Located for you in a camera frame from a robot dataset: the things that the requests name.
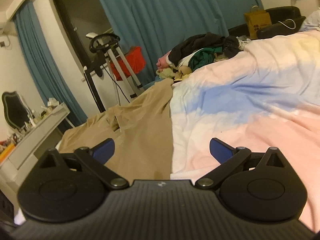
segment pillow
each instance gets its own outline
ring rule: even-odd
[[[307,19],[305,19],[300,28],[300,32],[309,30],[320,31],[320,9],[313,12]]]

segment black power cord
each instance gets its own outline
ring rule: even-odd
[[[125,96],[125,94],[123,93],[121,87],[118,85],[118,83],[111,77],[111,75],[109,74],[108,70],[106,69],[106,67],[104,65],[102,65],[104,70],[107,72],[107,74],[109,75],[109,77],[111,78],[111,80],[118,86],[118,88],[120,88],[121,93],[123,94],[123,96],[125,97],[125,99],[127,99],[127,97]]]

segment pile of clothes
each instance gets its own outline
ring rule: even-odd
[[[234,36],[213,33],[192,36],[158,59],[156,74],[161,78],[183,80],[202,66],[226,60],[240,52]]]

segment blue curtain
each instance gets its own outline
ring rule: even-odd
[[[243,14],[261,0],[100,0],[124,50],[142,47],[146,67],[143,84],[155,77],[156,62],[174,46],[196,34],[228,36],[228,29],[245,23]]]
[[[68,119],[74,125],[86,122],[87,116],[61,76],[49,51],[31,1],[19,8],[14,16],[14,23],[23,56],[42,101],[46,104],[50,97],[54,97],[65,102],[71,111]]]

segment tie-dye blanket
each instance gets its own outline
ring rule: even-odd
[[[236,57],[176,85],[172,179],[195,182],[219,163],[217,137],[254,152],[279,147],[308,191],[300,217],[320,230],[320,32],[252,41]]]

